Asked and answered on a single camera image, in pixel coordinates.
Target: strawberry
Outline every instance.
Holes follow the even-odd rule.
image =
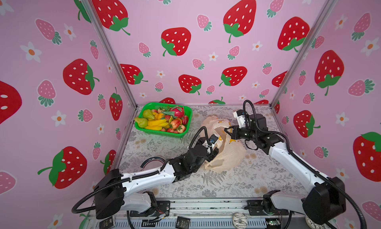
[[[348,93],[350,95],[360,97],[364,93],[368,94],[373,91],[375,85],[376,84],[373,83],[373,80],[366,79],[363,81],[360,79],[349,87]]]
[[[101,144],[97,141],[94,144],[93,159],[97,160],[100,154],[101,154]]]
[[[15,114],[21,105],[19,92],[11,85],[0,81],[0,124]]]
[[[115,93],[111,95],[109,100],[111,115],[115,121],[117,121],[121,115],[121,110],[123,108],[122,104],[121,97],[117,94],[117,88],[115,87]]]
[[[202,61],[198,60],[198,59],[193,59],[192,64],[193,64],[193,67],[195,67],[196,69],[199,69],[199,70],[205,68],[205,65],[202,63]]]
[[[176,104],[173,98],[164,98],[159,103],[170,103],[170,104]]]
[[[273,18],[277,12],[280,11],[283,7],[283,3],[285,0],[274,0],[270,3],[270,9],[267,10],[267,17]]]
[[[275,109],[275,112],[278,114],[278,112],[280,110],[280,103],[279,103],[279,101],[275,104],[274,109]]]
[[[39,18],[37,18],[35,22],[37,28],[46,40],[51,40],[55,45],[60,45],[62,43],[60,34],[54,30],[52,24]]]
[[[229,54],[227,55],[227,58],[229,60],[234,60],[238,54],[239,54],[239,46],[237,45],[229,50]]]
[[[264,98],[267,94],[269,94],[270,90],[269,89],[265,89],[261,92],[260,94],[260,98]]]
[[[16,186],[17,179],[9,172],[0,170],[0,195]]]
[[[294,126],[298,130],[299,134],[304,138],[307,138],[312,135],[314,132],[315,118],[312,116],[310,111],[304,110],[298,112],[294,116]]]
[[[129,84],[140,84],[141,81],[148,82],[143,80],[143,73],[141,70],[131,64],[120,64],[121,69],[123,70],[124,76],[127,79]]]
[[[303,19],[297,16],[291,18],[284,24],[280,33],[278,49],[286,51],[294,49],[298,52],[295,47],[303,44],[309,30],[309,25]]]
[[[362,17],[356,22],[353,27],[352,40],[357,41],[363,37],[364,31],[366,31],[370,26],[370,13],[365,13]]]
[[[302,86],[305,80],[306,80],[306,71],[303,69],[302,72],[300,72],[300,76],[299,76],[299,86]]]
[[[284,116],[283,118],[282,118],[282,123],[284,124],[284,125],[286,125],[287,123],[288,123],[288,116]]]
[[[315,99],[315,95],[314,93],[307,93],[304,98],[303,98],[303,103],[304,104],[310,104],[311,102],[313,102]]]
[[[247,69],[243,66],[227,68],[222,71],[221,80],[223,82],[220,83],[219,86],[221,86],[221,84],[225,84],[226,86],[235,86],[242,81],[246,74]]]
[[[223,98],[224,97],[221,97],[221,100],[216,99],[216,100],[210,101],[209,104],[225,104],[225,102],[222,102]]]
[[[155,84],[155,90],[157,92],[161,92],[163,90],[164,86],[163,86],[163,83],[162,82],[159,82],[157,84]]]
[[[314,154],[320,159],[327,158],[328,150],[324,146],[323,147],[318,146],[314,149]]]
[[[344,72],[344,63],[333,51],[324,52],[319,60],[315,71],[315,83],[322,89],[327,88],[325,96],[328,94],[329,86],[333,86],[339,81]]]
[[[258,101],[258,102],[256,102],[256,103],[254,103],[254,104],[269,104],[269,100],[260,100],[260,101]]]
[[[257,3],[255,0],[240,0],[227,11],[224,16],[225,31],[234,37],[245,35],[251,30],[254,23]]]
[[[113,31],[122,29],[127,35],[131,35],[123,28],[128,26],[128,13],[119,0],[91,0],[102,25]]]
[[[49,181],[54,187],[63,189],[79,179],[85,173],[86,168],[87,160],[81,152],[72,146],[67,146],[54,156],[52,167],[41,169],[37,174],[51,169]]]
[[[206,94],[207,95],[210,95],[212,94],[214,91],[215,91],[215,86],[214,85],[210,85],[209,87],[207,87],[207,91],[206,91]]]
[[[77,116],[81,122],[89,122],[93,119],[93,114],[87,109],[79,111]]]
[[[97,45],[96,45],[96,43],[95,43],[94,40],[91,40],[91,41],[90,41],[90,51],[91,51],[91,53],[93,54],[94,59],[97,60],[98,57],[99,57],[99,51],[98,51],[98,49],[97,49]]]
[[[49,80],[44,79],[40,83],[37,88],[37,93],[40,95],[38,100],[40,101],[41,106],[45,106],[47,108],[54,103],[53,98],[56,97],[56,91],[53,84]]]
[[[212,29],[212,22],[210,22],[209,17],[205,15],[200,14],[197,16],[197,24],[198,27],[204,29],[204,31],[210,31]]]
[[[271,73],[272,67],[270,63],[266,63],[262,68],[263,68],[262,72],[264,74],[268,75]]]
[[[189,46],[191,34],[185,27],[171,28],[162,33],[162,46],[170,55],[183,55]]]
[[[101,107],[102,110],[106,110],[106,99],[103,98],[103,94],[98,95],[98,101],[99,107]]]
[[[74,3],[75,3],[75,5],[78,7],[78,9],[79,9],[79,12],[78,12],[78,20],[80,21],[80,19],[79,19],[79,14],[82,13],[83,18],[84,18],[86,21],[88,21],[88,22],[91,23],[90,18],[89,18],[89,16],[88,16],[88,14],[87,14],[85,8],[83,7],[83,4],[82,4],[81,0],[74,0]]]
[[[120,140],[121,132],[120,132],[119,127],[115,130],[115,134],[117,134],[117,139]]]
[[[285,78],[286,74],[287,74],[287,71],[275,76],[275,78],[273,78],[271,81],[272,85],[279,88],[280,85],[282,84],[283,79]]]
[[[317,48],[319,48],[323,44],[323,42],[324,42],[324,36],[318,36],[312,42],[311,48],[312,49],[317,49]]]
[[[199,78],[183,74],[179,77],[179,84],[181,89],[186,93],[195,93],[201,88],[201,80]]]
[[[360,174],[374,182],[381,181],[381,135],[368,132],[353,142],[353,153]]]
[[[77,59],[64,68],[63,77],[65,84],[75,91],[89,95],[95,87],[93,70],[83,59]]]
[[[146,44],[144,44],[143,42],[139,43],[139,51],[146,58],[149,58],[151,56],[151,52],[149,51],[149,47]]]
[[[111,166],[112,166],[112,163],[114,163],[116,154],[117,152],[115,150],[110,150],[110,152],[108,152],[108,154],[106,155],[106,158],[104,158],[104,163],[101,160],[101,164],[104,164],[103,166],[104,175],[110,172]]]
[[[367,201],[362,204],[362,208],[369,216],[373,217],[376,221],[381,221],[381,205],[375,202]]]

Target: pink strawberry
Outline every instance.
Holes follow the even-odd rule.
[[[97,141],[94,144],[93,159],[97,160],[100,154],[101,154],[101,144]]]
[[[306,71],[303,69],[299,76],[299,85],[302,86],[306,80]]]
[[[151,52],[146,44],[143,42],[139,43],[139,51],[143,54],[144,57],[149,58],[151,56]]]
[[[98,57],[99,57],[99,51],[98,51],[98,49],[97,49],[97,45],[96,45],[96,43],[95,43],[94,40],[91,40],[91,41],[90,41],[90,51],[91,51],[91,53],[93,54],[94,59],[97,60]]]
[[[327,150],[327,148],[325,148],[324,146],[322,146],[322,147],[318,146],[318,147],[316,147],[316,148],[314,149],[314,154],[315,154],[318,158],[323,159],[323,158],[328,157],[328,150]]]
[[[364,31],[366,31],[370,26],[370,13],[365,13],[362,17],[357,21],[355,26],[353,27],[354,32],[352,33],[352,40],[357,41],[363,37]]]
[[[117,130],[115,130],[115,134],[117,134],[117,139],[120,140],[121,132],[120,132],[119,128],[117,128]]]
[[[381,221],[381,205],[375,202],[367,201],[362,204],[362,208],[369,216],[373,217],[376,221]]]
[[[40,95],[38,100],[40,101],[41,106],[45,106],[47,108],[54,103],[53,98],[56,97],[56,91],[53,84],[49,80],[44,79],[40,83],[37,88],[37,93]]]
[[[98,95],[98,101],[99,101],[99,107],[102,108],[102,110],[106,109],[106,99],[103,98],[103,94]]]
[[[324,42],[324,37],[323,36],[318,36],[312,42],[311,48],[312,49],[317,49],[317,48],[319,48],[323,44],[323,42]]]
[[[288,116],[284,116],[283,118],[282,118],[282,123],[284,124],[284,125],[286,125],[287,123],[288,123]]]
[[[227,55],[227,58],[229,60],[234,60],[238,54],[239,54],[239,46],[237,45],[229,50],[229,54]]]
[[[280,11],[283,7],[283,3],[285,0],[274,0],[270,3],[270,9],[267,10],[267,17],[273,18],[277,12]]]
[[[271,67],[271,64],[270,63],[266,63],[264,66],[263,66],[263,70],[262,72],[266,75],[270,74],[271,73],[271,70],[272,70],[272,67]]]
[[[269,94],[270,90],[269,89],[265,89],[261,92],[260,94],[260,98],[264,98],[267,94]]]
[[[314,93],[309,93],[309,94],[306,94],[303,98],[303,103],[304,104],[310,104],[311,102],[313,102],[315,99],[315,95]]]
[[[35,22],[37,28],[46,40],[51,40],[55,45],[60,45],[62,43],[60,34],[54,30],[52,24],[39,18],[37,18]]]
[[[370,93],[374,89],[374,85],[376,84],[374,84],[372,80],[366,79],[363,81],[360,79],[349,87],[348,93],[350,95],[360,97],[364,93]]]
[[[7,171],[0,170],[0,195],[16,186],[17,179]]]
[[[214,92],[215,89],[216,89],[216,88],[215,88],[214,85],[210,85],[209,87],[207,87],[207,91],[206,91],[207,95],[212,94],[212,93]]]
[[[155,84],[155,90],[157,92],[161,92],[163,90],[164,86],[163,86],[163,83],[162,82],[159,82],[157,84]]]
[[[210,22],[209,17],[205,15],[200,14],[197,16],[197,24],[198,27],[204,29],[204,31],[210,31],[212,29],[212,22]]]
[[[198,68],[200,70],[205,68],[205,65],[202,63],[201,60],[193,59],[192,63],[193,63],[193,67]]]
[[[93,119],[93,114],[87,109],[79,111],[77,116],[81,122],[89,122]]]

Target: strawberry wallpaper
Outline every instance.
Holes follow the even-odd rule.
[[[82,229],[129,100],[80,0],[0,0],[0,23],[2,227]]]
[[[381,227],[380,13],[379,0],[339,0],[277,115],[295,152],[345,182],[368,228]],[[349,204],[336,220],[360,228]]]
[[[325,2],[91,1],[139,104],[269,103]]]

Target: green basket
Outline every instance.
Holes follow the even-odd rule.
[[[148,103],[146,104],[142,111],[139,113],[139,118],[141,118],[143,116],[143,112],[147,109],[159,109],[159,108],[171,108],[171,107],[174,107],[174,106],[178,106],[178,105],[174,105],[174,104],[167,104],[167,103]],[[183,132],[183,133],[180,133],[180,134],[176,134],[176,133],[171,133],[171,132],[165,132],[165,131],[154,131],[154,130],[149,130],[149,129],[144,129],[144,128],[140,128],[138,126],[138,123],[135,122],[135,127],[136,129],[138,129],[139,131],[144,131],[145,133],[148,133],[148,134],[154,134],[154,135],[160,135],[160,136],[170,136],[170,137],[176,137],[176,138],[182,138],[184,137],[184,135],[186,133],[188,133],[188,130],[189,130],[189,125],[191,124],[191,120],[192,120],[192,115],[193,115],[193,111],[190,107],[187,107],[187,106],[184,106],[184,112],[185,112],[185,115],[189,117],[189,121],[188,121],[188,124],[185,126],[186,127],[186,130]]]

